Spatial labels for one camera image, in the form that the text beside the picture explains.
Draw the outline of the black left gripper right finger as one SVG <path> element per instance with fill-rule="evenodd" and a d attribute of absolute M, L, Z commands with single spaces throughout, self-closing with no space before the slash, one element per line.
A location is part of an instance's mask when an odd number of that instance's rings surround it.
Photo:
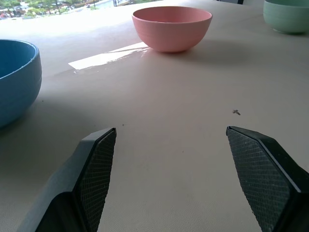
<path fill-rule="evenodd" d="M 226 135 L 262 232 L 309 232 L 309 173 L 271 137 L 235 126 Z"/>

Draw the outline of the blue plastic bowl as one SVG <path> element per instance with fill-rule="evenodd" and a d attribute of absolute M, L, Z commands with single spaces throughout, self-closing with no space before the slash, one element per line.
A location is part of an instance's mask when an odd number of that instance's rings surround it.
<path fill-rule="evenodd" d="M 32 43 L 0 39 L 0 128 L 19 119 L 42 84 L 40 52 Z"/>

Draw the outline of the pink plastic bowl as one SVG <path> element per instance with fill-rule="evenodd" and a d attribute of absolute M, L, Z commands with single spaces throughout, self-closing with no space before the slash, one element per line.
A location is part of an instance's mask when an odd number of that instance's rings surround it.
<path fill-rule="evenodd" d="M 157 6 L 136 10 L 132 20 L 139 38 L 163 53 L 179 53 L 196 46 L 209 29 L 213 15 L 184 6 Z"/>

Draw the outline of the green plastic bowl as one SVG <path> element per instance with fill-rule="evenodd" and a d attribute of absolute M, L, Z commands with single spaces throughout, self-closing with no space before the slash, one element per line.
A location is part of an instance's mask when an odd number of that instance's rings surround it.
<path fill-rule="evenodd" d="M 264 0 L 263 17 L 278 32 L 309 33 L 309 0 Z"/>

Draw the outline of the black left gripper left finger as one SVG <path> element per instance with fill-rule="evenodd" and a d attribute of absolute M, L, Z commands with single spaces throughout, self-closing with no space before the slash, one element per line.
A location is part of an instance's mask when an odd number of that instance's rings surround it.
<path fill-rule="evenodd" d="M 83 138 L 50 176 L 16 232 L 97 232 L 116 136 L 116 128 L 107 128 Z"/>

